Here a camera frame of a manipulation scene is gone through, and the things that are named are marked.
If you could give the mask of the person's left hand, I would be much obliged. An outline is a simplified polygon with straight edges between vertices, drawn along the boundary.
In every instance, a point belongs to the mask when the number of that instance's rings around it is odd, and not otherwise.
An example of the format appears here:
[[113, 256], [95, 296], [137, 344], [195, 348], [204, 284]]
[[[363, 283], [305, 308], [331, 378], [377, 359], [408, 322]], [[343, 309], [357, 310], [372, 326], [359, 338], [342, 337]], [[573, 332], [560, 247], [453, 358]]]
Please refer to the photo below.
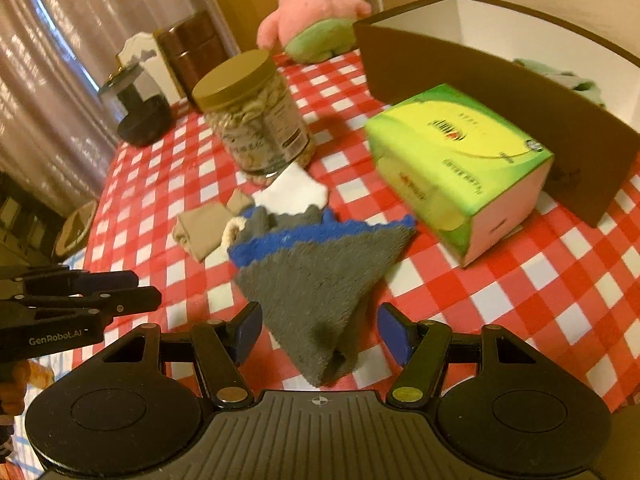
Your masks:
[[21, 360], [1, 364], [1, 414], [21, 415], [24, 412], [28, 386], [45, 389], [54, 382], [50, 367], [36, 361]]

